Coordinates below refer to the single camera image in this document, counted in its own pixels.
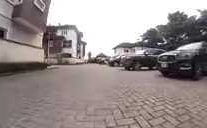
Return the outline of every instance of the interlocking paving stone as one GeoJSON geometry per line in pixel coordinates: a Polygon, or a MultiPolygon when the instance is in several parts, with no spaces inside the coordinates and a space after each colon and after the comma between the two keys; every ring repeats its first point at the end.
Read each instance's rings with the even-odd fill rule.
{"type": "Polygon", "coordinates": [[[31,74],[1,78],[3,128],[207,128],[207,78],[96,65],[31,74]]]}
{"type": "Polygon", "coordinates": [[[142,116],[135,117],[135,119],[142,128],[150,128],[151,127],[150,124],[142,116]]]}
{"type": "Polygon", "coordinates": [[[121,125],[130,125],[130,124],[136,123],[136,121],[133,118],[119,119],[119,120],[116,120],[116,122],[119,126],[121,126],[121,125]]]}
{"type": "Polygon", "coordinates": [[[154,118],[149,121],[149,123],[153,126],[160,125],[164,122],[165,122],[165,120],[162,117],[154,118]]]}

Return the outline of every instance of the sky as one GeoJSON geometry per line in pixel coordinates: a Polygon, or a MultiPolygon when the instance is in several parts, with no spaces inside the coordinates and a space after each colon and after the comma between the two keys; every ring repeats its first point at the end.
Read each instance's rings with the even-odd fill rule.
{"type": "Polygon", "coordinates": [[[86,54],[113,55],[119,43],[134,43],[147,29],[166,24],[168,13],[197,15],[196,9],[207,9],[207,0],[52,0],[48,24],[76,25],[86,54]]]}

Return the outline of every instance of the driveway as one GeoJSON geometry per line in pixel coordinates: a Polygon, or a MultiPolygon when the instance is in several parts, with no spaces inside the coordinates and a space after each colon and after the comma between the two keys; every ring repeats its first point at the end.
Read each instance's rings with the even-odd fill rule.
{"type": "Polygon", "coordinates": [[[105,65],[0,78],[0,128],[207,128],[207,77],[105,65]]]}

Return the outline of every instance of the building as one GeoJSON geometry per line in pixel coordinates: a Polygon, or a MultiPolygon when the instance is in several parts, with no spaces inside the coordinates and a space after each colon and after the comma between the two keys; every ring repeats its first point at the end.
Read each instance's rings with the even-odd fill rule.
{"type": "Polygon", "coordinates": [[[50,3],[51,0],[0,0],[0,69],[7,64],[16,68],[44,63],[42,38],[50,3]]]}
{"type": "Polygon", "coordinates": [[[141,44],[138,43],[128,43],[124,42],[121,44],[118,44],[113,48],[115,55],[122,55],[122,54],[128,54],[128,53],[135,53],[136,51],[139,51],[143,49],[141,47],[141,44]]]}
{"type": "Polygon", "coordinates": [[[64,54],[66,57],[84,59],[86,43],[81,40],[83,33],[75,25],[48,26],[45,35],[47,36],[43,40],[43,47],[49,57],[64,54]],[[64,37],[64,39],[57,42],[51,37],[64,37]]]}
{"type": "Polygon", "coordinates": [[[100,53],[100,54],[98,54],[97,56],[96,56],[96,59],[105,59],[105,58],[107,58],[108,56],[107,55],[105,55],[104,53],[100,53]]]}

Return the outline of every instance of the cobblestone pavement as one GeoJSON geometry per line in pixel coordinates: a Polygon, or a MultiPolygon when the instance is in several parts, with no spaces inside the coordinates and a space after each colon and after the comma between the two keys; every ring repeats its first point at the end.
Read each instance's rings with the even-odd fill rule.
{"type": "Polygon", "coordinates": [[[0,128],[207,128],[207,77],[89,64],[2,77],[0,128]]]}

